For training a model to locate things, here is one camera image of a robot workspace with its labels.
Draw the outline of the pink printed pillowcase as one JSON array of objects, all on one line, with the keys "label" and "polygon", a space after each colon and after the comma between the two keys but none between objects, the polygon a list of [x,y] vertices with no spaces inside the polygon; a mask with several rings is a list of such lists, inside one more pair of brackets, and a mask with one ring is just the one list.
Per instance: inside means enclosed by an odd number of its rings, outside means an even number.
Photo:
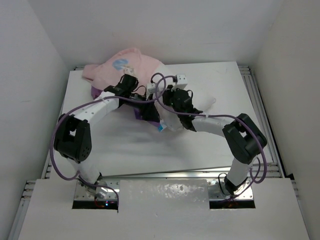
[{"label": "pink printed pillowcase", "polygon": [[161,61],[144,55],[137,48],[122,50],[111,57],[103,64],[87,64],[82,72],[82,78],[91,84],[91,96],[93,99],[100,94],[98,91],[104,90],[108,86],[116,86],[121,77],[125,74],[138,79],[138,90],[140,95],[145,92],[144,87],[148,83],[160,80],[161,73],[164,76],[172,76],[173,72]]}]

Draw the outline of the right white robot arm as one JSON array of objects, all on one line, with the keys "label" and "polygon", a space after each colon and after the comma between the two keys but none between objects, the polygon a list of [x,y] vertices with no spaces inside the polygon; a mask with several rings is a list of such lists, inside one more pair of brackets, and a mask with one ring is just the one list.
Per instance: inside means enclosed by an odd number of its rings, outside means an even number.
[{"label": "right white robot arm", "polygon": [[[167,88],[162,95],[161,106],[174,113],[182,126],[190,131],[205,132],[224,137],[233,155],[232,165],[224,178],[227,192],[234,194],[243,185],[248,175],[255,183],[261,183],[267,174],[267,160],[263,148],[268,144],[266,137],[245,113],[232,115],[208,115],[196,109],[192,96],[187,90]],[[260,180],[253,176],[251,165],[253,159],[261,156],[263,174]]]}]

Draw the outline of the white pillow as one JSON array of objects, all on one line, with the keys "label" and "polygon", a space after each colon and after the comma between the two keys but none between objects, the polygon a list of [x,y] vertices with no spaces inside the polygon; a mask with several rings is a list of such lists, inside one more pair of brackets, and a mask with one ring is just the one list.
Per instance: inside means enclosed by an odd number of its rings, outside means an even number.
[{"label": "white pillow", "polygon": [[[172,74],[170,69],[163,63],[159,64],[154,73],[161,73],[164,76]],[[207,90],[201,89],[198,85],[189,83],[187,87],[190,87],[187,90],[189,96],[188,102],[193,105],[193,108],[205,112],[216,102],[216,99]],[[155,102],[155,106],[159,111],[160,122],[149,121],[149,124],[156,127],[159,132],[164,129],[169,129],[172,132],[183,130],[184,127],[176,114],[165,110],[157,101]]]}]

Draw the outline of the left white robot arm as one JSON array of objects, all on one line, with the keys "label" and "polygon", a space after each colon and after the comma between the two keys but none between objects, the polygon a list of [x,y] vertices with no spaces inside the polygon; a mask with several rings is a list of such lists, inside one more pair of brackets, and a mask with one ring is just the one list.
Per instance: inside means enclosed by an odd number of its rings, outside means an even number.
[{"label": "left white robot arm", "polygon": [[75,177],[88,185],[94,185],[100,177],[100,172],[89,158],[92,151],[91,128],[106,115],[117,110],[122,105],[128,105],[138,110],[141,119],[158,123],[159,114],[153,94],[143,95],[135,90],[138,79],[124,74],[117,85],[107,86],[92,102],[80,105],[59,117],[51,139],[50,155],[57,151],[73,165]]}]

